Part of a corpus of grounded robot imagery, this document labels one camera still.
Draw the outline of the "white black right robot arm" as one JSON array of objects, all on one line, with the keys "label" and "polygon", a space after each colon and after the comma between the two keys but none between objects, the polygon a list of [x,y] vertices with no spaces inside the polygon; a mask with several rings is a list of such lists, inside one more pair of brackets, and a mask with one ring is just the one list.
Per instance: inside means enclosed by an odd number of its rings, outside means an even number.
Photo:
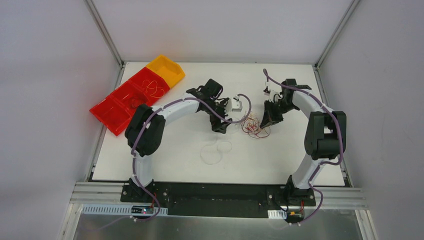
[{"label": "white black right robot arm", "polygon": [[283,189],[283,199],[290,205],[313,197],[312,185],[325,165],[339,165],[346,149],[347,116],[343,111],[326,107],[308,85],[297,84],[294,78],[281,83],[281,91],[264,89],[261,128],[276,125],[283,115],[301,111],[308,123],[304,137],[305,156],[297,170],[289,176]]}]

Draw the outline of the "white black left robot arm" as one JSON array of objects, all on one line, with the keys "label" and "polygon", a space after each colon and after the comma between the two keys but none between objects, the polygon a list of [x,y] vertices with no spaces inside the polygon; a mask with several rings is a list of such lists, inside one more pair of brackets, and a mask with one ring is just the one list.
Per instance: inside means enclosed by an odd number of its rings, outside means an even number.
[{"label": "white black left robot arm", "polygon": [[221,84],[209,79],[206,84],[188,89],[181,98],[165,105],[142,104],[137,107],[124,132],[132,160],[130,187],[122,197],[135,197],[143,203],[155,199],[153,189],[149,186],[153,182],[152,155],[162,143],[166,125],[187,115],[205,112],[213,132],[227,132],[228,126],[235,121],[228,117],[227,107],[231,100],[221,97],[223,89]]}]

